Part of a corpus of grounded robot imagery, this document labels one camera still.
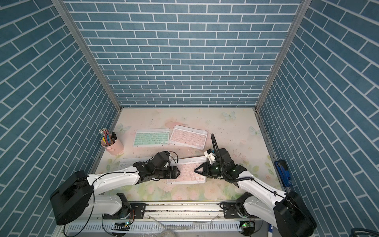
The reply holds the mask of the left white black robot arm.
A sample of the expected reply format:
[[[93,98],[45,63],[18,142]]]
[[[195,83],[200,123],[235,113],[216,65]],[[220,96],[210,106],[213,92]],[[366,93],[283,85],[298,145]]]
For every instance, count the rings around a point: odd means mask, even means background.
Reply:
[[[181,172],[170,163],[170,153],[164,151],[147,161],[105,174],[86,174],[83,170],[73,173],[50,195],[56,224],[63,226],[87,214],[117,213],[126,206],[126,198],[105,197],[97,201],[96,196],[123,186],[177,179]]]

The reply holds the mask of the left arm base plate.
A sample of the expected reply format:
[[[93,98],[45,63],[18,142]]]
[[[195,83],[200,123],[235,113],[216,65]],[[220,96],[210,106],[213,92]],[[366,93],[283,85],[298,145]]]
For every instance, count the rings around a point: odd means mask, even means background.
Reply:
[[[132,203],[129,207],[122,207],[113,215],[104,214],[105,220],[139,220],[143,219],[146,210],[145,203]]]

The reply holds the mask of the pink keyboard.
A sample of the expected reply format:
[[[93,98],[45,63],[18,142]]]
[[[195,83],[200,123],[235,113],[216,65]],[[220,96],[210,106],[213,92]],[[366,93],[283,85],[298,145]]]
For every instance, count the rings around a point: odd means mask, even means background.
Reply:
[[[208,137],[206,130],[194,129],[176,125],[169,139],[169,143],[177,146],[185,146],[203,150]]]
[[[205,156],[179,159],[179,162],[175,166],[178,167],[181,174],[176,179],[167,180],[167,184],[186,185],[205,183],[206,177],[195,173],[194,170],[206,161],[207,158]]]

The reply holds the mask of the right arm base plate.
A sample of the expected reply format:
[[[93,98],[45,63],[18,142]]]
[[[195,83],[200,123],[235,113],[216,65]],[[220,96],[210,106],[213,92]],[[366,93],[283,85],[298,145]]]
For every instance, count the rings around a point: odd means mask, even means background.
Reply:
[[[236,202],[221,202],[219,207],[223,211],[225,219],[252,218],[245,207]]]

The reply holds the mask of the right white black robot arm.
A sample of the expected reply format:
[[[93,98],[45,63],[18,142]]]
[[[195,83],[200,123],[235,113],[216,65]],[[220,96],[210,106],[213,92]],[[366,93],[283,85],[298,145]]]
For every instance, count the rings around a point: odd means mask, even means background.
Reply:
[[[300,195],[278,190],[237,165],[226,149],[208,150],[206,162],[194,171],[207,178],[223,179],[244,190],[234,209],[242,218],[256,216],[273,225],[283,237],[310,237],[317,223]]]

